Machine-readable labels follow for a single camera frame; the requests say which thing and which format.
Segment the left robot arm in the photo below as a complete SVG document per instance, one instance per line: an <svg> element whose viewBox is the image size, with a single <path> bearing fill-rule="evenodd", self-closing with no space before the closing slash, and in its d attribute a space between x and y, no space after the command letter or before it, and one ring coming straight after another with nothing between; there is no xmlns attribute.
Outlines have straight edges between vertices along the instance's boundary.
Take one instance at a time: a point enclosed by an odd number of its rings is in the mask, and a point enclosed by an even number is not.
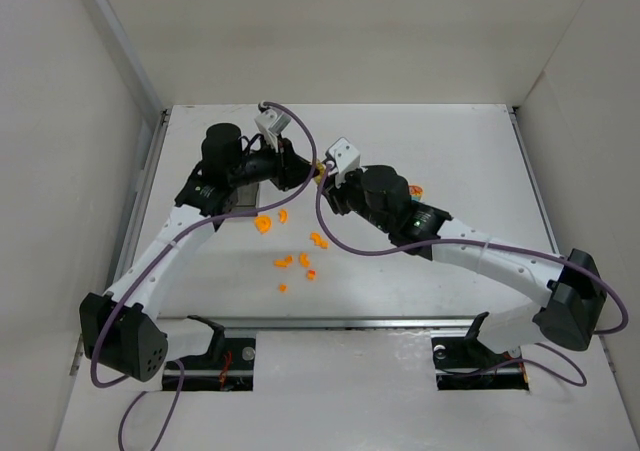
<svg viewBox="0 0 640 451"><path fill-rule="evenodd" d="M210 126L201 157L174 200L160 232L139 259L101 293L79 307L84 353L94 386L109 388L129 378L147 382L163 364L186 357L217 361L224 345L222 325L190 315L174 329L157 318L179 274L224 221L251 216L236 205L240 188L272 182L297 197L317 173L317 158L300 156L281 126L262 126L243 139L232 123Z"/></svg>

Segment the orange half-round lego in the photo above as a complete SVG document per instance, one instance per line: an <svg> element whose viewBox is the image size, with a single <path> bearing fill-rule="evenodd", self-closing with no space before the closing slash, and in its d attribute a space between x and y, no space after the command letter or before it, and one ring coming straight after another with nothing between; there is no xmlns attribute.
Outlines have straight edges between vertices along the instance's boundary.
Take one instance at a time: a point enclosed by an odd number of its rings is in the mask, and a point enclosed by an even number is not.
<svg viewBox="0 0 640 451"><path fill-rule="evenodd" d="M273 220L268 215L259 215L254 219L254 224L261 234L266 234L272 229Z"/></svg>

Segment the orange curved lego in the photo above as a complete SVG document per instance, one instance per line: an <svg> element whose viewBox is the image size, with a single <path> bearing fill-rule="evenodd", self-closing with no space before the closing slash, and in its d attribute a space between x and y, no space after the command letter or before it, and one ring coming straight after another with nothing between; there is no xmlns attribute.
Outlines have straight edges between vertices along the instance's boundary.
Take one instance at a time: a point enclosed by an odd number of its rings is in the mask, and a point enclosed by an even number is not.
<svg viewBox="0 0 640 451"><path fill-rule="evenodd" d="M279 268L287 268L289 267L291 264L293 263L293 257L291 255L288 255L282 259L277 259L273 262L273 264L276 267Z"/></svg>
<svg viewBox="0 0 640 451"><path fill-rule="evenodd" d="M315 246L321 247L323 244L323 239L318 233L312 232L310 234L310 239Z"/></svg>
<svg viewBox="0 0 640 451"><path fill-rule="evenodd" d="M278 212L279 221L284 224L288 221L288 212L286 209L280 209Z"/></svg>
<svg viewBox="0 0 640 451"><path fill-rule="evenodd" d="M306 253L299 255L299 262L303 267L309 267L311 265L310 259Z"/></svg>

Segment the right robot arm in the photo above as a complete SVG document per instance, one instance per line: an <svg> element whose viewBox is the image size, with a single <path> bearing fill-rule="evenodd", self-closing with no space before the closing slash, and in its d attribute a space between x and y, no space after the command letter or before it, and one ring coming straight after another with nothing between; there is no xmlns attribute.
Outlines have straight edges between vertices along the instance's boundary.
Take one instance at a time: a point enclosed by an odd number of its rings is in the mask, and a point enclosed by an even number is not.
<svg viewBox="0 0 640 451"><path fill-rule="evenodd" d="M497 241L412 199L407 180L390 166L358 168L344 177L326 173L316 201L337 215L360 216L388 237L393 251L475 272L527 298L505 312L478 314L467 339L495 354L538 342L588 349L607 299L589 253L546 254Z"/></svg>

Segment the yellow long lego plate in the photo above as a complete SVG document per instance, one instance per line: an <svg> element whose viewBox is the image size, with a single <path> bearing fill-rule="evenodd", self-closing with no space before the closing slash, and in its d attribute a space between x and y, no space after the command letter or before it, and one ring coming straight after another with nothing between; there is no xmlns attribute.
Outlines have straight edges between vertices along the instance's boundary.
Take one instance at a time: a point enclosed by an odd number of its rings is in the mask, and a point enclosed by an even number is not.
<svg viewBox="0 0 640 451"><path fill-rule="evenodd" d="M326 164L321 161L315 162L315 170L313 175L313 181L317 186L319 186L324 179L324 175L326 174Z"/></svg>

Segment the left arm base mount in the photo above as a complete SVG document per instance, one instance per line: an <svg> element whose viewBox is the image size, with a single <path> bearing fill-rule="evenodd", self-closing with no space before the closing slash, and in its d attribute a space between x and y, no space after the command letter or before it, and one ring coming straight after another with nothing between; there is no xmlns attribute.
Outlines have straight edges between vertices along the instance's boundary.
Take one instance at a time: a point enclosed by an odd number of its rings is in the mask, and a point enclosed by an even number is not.
<svg viewBox="0 0 640 451"><path fill-rule="evenodd" d="M228 329L207 318L161 320L168 360L161 389L184 392L248 392L253 389L256 334Z"/></svg>

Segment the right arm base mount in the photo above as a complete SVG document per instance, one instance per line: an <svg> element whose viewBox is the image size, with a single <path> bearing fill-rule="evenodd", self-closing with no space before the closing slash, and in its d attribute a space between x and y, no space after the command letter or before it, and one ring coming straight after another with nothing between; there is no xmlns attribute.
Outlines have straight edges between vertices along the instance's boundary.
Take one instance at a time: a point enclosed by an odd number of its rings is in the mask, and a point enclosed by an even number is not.
<svg viewBox="0 0 640 451"><path fill-rule="evenodd" d="M476 316L466 331L431 333L435 382L439 391L528 391L525 368L508 352L496 354L478 340L480 325L488 317Z"/></svg>

